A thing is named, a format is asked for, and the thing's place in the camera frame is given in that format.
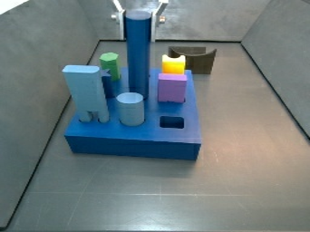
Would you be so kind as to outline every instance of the tall blue cylinder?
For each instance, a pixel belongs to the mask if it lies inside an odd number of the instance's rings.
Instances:
[[[149,97],[151,13],[131,10],[125,14],[130,92]]]

